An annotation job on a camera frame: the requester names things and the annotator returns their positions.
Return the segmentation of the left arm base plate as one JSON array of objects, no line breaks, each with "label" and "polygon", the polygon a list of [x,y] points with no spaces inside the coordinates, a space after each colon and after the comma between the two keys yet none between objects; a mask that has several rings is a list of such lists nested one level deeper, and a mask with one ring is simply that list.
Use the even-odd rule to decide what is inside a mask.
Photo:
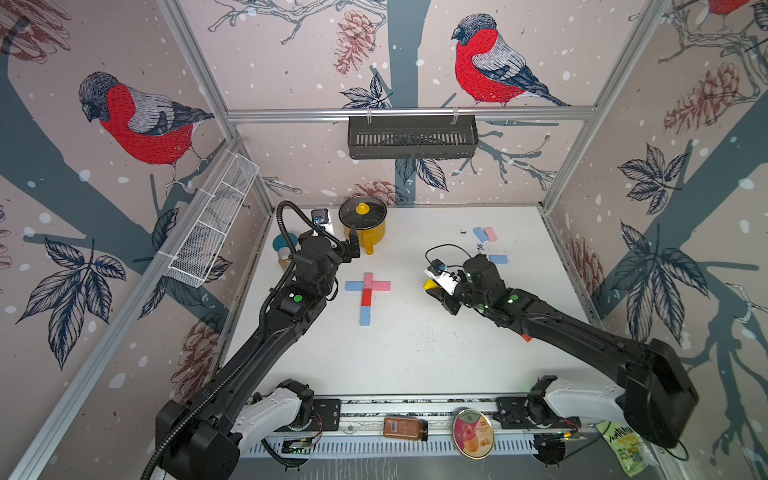
[{"label": "left arm base plate", "polygon": [[341,400],[337,398],[315,398],[311,412],[304,417],[300,410],[298,419],[291,425],[283,427],[283,431],[291,432],[335,432],[339,429],[341,419]]}]

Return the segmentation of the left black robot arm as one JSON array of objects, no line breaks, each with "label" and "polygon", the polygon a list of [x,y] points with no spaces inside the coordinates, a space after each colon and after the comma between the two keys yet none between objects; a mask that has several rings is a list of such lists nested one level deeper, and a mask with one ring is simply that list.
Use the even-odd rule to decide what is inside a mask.
[{"label": "left black robot arm", "polygon": [[295,203],[278,204],[275,219],[288,234],[285,209],[312,233],[289,246],[290,263],[258,312],[258,326],[212,380],[186,402],[170,400],[155,420],[155,450],[141,476],[162,469],[176,479],[227,479],[241,454],[272,432],[305,425],[313,391],[295,380],[282,382],[253,405],[251,395],[276,361],[309,329],[326,307],[343,263],[360,255],[355,231],[340,240],[308,218]]}]

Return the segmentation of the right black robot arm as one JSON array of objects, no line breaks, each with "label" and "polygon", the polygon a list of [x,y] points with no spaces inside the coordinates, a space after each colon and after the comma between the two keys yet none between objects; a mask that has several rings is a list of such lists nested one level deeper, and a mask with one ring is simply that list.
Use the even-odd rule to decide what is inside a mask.
[{"label": "right black robot arm", "polygon": [[500,328],[542,340],[585,362],[624,390],[616,406],[629,427],[659,447],[678,445],[699,395],[670,345],[608,333],[530,292],[510,288],[482,254],[466,260],[457,272],[433,260],[425,274],[429,281],[424,290],[450,314],[471,308]]}]

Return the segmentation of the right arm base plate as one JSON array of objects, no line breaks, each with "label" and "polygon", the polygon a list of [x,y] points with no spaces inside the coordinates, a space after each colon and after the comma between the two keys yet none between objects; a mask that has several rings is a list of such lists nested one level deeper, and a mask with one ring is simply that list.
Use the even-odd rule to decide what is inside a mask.
[{"label": "right arm base plate", "polygon": [[492,418],[503,429],[566,429],[581,428],[578,417],[558,416],[543,398],[529,399],[527,396],[497,397],[497,410]]}]

